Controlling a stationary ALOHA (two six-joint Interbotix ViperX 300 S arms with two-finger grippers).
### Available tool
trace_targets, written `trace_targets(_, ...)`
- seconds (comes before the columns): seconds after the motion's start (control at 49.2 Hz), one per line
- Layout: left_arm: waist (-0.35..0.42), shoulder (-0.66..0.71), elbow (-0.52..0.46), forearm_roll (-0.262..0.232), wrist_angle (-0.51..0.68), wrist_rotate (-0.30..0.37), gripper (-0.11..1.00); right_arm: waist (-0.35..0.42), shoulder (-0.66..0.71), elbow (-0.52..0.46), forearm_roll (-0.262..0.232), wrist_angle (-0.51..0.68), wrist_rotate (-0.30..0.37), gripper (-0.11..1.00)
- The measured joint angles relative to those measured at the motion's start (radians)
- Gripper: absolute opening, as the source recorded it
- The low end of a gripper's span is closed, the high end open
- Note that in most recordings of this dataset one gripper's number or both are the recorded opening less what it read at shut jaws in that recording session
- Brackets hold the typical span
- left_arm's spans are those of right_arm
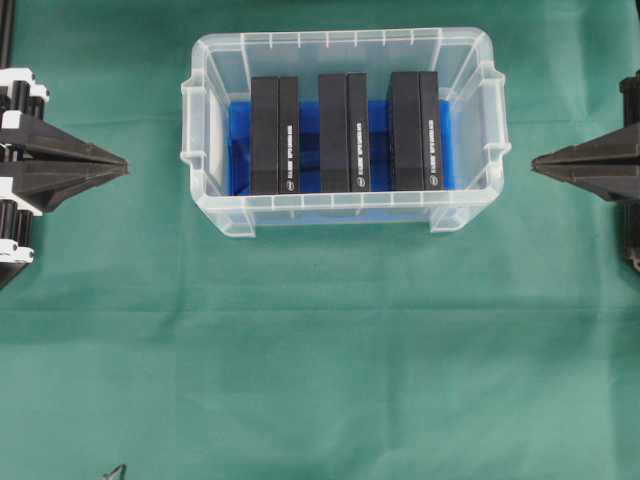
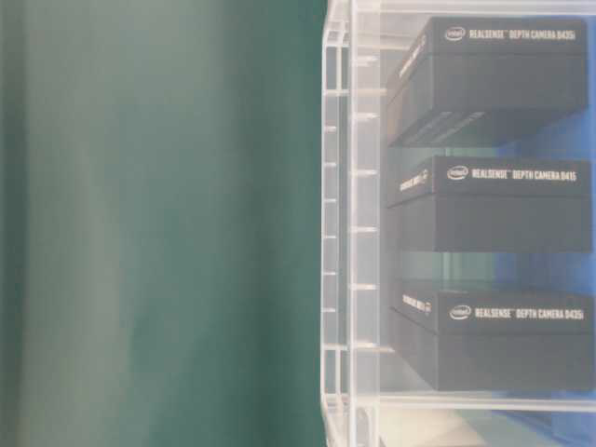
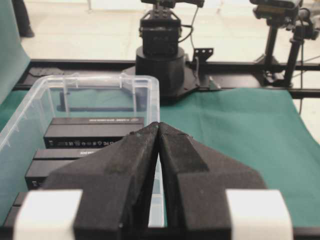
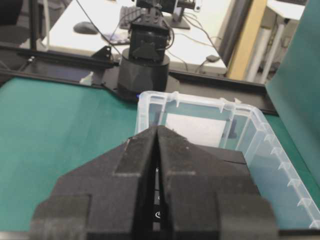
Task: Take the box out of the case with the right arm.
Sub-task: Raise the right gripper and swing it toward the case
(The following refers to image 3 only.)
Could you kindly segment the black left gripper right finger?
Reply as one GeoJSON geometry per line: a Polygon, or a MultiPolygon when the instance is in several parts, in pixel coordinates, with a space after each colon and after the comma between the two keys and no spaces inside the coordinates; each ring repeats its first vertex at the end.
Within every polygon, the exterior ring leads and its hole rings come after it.
{"type": "Polygon", "coordinates": [[[186,240],[229,240],[226,189],[266,189],[255,169],[161,122],[158,129],[168,227],[186,240]]]}

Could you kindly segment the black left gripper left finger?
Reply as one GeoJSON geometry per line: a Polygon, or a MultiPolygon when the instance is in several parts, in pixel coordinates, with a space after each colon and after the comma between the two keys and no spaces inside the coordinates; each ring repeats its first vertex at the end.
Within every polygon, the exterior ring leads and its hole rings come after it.
{"type": "Polygon", "coordinates": [[[153,122],[46,178],[44,190],[82,190],[76,239],[135,239],[148,228],[158,130],[159,123],[153,122]]]}

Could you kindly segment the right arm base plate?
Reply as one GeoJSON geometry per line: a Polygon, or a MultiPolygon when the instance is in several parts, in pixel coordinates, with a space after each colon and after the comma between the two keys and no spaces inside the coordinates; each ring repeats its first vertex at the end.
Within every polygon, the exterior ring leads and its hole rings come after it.
{"type": "Polygon", "coordinates": [[[196,48],[193,51],[192,63],[187,63],[188,55],[179,47],[173,56],[148,56],[143,48],[136,50],[135,66],[125,69],[127,75],[152,76],[159,81],[161,99],[174,100],[192,92],[220,90],[221,86],[212,76],[200,74],[200,64],[213,55],[213,48],[196,48]]]}

